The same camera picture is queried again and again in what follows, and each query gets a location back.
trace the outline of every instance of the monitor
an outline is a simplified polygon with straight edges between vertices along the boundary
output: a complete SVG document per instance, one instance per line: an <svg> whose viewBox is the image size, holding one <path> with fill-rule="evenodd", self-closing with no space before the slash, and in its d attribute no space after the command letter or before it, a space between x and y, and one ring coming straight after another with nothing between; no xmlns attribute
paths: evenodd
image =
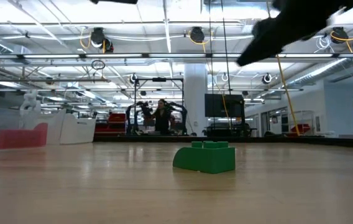
<svg viewBox="0 0 353 224"><path fill-rule="evenodd" d="M242 95L224 95L227 115L230 118L244 116L244 99ZM224 100L221 94L205 94L205 114L211 118L225 118Z"/></svg>

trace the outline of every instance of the white pillar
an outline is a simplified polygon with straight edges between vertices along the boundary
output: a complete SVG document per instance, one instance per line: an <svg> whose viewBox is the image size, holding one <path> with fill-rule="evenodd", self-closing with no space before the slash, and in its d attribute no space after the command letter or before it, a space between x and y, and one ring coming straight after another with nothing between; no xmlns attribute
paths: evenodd
<svg viewBox="0 0 353 224"><path fill-rule="evenodd" d="M185 64L184 92L185 107L188 110L186 128L188 134L196 133L203 136L202 131L208 126L205 117L204 94L207 93L207 67L205 63Z"/></svg>

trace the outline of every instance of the white statue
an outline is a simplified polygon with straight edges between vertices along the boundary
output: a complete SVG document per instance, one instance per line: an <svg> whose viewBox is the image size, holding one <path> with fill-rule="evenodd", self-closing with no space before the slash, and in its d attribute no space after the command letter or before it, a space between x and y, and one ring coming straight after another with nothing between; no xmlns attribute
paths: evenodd
<svg viewBox="0 0 353 224"><path fill-rule="evenodd" d="M31 129L34 127L34 121L41 112L41 103L37 100L37 93L37 90L29 90L23 96L25 101L20 108L21 120L19 124L19 127L22 129Z"/></svg>

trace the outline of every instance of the person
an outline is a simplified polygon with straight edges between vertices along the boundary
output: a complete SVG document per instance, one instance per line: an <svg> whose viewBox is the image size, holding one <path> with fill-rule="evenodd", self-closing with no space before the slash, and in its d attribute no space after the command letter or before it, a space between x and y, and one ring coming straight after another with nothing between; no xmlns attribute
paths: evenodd
<svg viewBox="0 0 353 224"><path fill-rule="evenodd" d="M157 109L152 115L152 118L156 119L155 130L160 131L161 135L170 134L168 130L169 120L171 118L171 111L167 109L167 102L164 99L160 99L157 103Z"/></svg>

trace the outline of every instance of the green lego brick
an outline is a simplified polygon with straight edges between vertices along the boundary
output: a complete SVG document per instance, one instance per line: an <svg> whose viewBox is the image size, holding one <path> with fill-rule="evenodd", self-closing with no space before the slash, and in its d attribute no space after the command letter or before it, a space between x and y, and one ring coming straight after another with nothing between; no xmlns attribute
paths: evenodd
<svg viewBox="0 0 353 224"><path fill-rule="evenodd" d="M175 154L173 167L196 170L209 174L218 174L236 168L234 147L215 147L227 146L227 142L204 142L204 145L210 148L181 148Z"/></svg>
<svg viewBox="0 0 353 224"><path fill-rule="evenodd" d="M191 146L192 147L198 147L198 148L202 148L203 147L203 143L202 142L191 142Z"/></svg>

